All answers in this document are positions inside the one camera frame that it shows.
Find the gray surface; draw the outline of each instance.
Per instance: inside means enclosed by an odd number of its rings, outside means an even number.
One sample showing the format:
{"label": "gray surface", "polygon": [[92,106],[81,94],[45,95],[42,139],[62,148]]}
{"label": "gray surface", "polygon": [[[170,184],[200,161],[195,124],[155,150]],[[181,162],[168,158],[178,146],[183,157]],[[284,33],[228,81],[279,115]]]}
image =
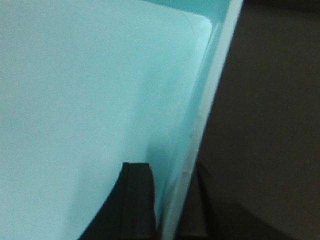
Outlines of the gray surface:
{"label": "gray surface", "polygon": [[319,15],[244,6],[199,160],[222,228],[233,225],[227,239],[238,239],[228,201],[295,239],[320,239]]}

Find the black plastic piece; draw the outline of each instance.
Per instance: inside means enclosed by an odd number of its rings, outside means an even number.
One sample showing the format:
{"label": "black plastic piece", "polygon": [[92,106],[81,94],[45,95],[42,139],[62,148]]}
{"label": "black plastic piece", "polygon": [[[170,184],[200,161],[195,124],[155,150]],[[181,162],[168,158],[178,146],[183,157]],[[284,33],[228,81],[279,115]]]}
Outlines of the black plastic piece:
{"label": "black plastic piece", "polygon": [[193,171],[175,240],[207,240],[209,237],[198,169]]}
{"label": "black plastic piece", "polygon": [[79,240],[153,240],[155,187],[147,163],[124,163],[119,178]]}

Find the dark gray background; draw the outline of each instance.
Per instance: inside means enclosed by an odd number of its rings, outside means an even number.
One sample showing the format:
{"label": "dark gray background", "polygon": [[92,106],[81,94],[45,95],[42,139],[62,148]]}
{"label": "dark gray background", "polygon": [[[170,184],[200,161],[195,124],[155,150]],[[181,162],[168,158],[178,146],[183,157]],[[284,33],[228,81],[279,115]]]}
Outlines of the dark gray background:
{"label": "dark gray background", "polygon": [[198,156],[225,239],[320,240],[319,3],[243,6]]}

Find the light blue surface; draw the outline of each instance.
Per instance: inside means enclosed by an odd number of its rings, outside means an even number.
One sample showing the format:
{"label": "light blue surface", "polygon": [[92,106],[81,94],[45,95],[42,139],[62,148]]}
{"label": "light blue surface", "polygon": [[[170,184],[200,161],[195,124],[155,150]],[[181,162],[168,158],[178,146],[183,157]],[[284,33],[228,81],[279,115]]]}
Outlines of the light blue surface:
{"label": "light blue surface", "polygon": [[0,239],[77,239],[122,162],[172,239],[241,3],[0,1]]}

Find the black rubber strip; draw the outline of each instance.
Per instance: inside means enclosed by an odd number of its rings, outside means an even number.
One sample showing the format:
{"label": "black rubber strip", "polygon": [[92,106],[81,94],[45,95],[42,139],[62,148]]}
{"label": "black rubber strip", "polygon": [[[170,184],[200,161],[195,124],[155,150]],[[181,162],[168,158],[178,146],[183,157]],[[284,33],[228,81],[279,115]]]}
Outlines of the black rubber strip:
{"label": "black rubber strip", "polygon": [[124,163],[109,197],[79,240],[153,240],[155,187],[147,163]]}

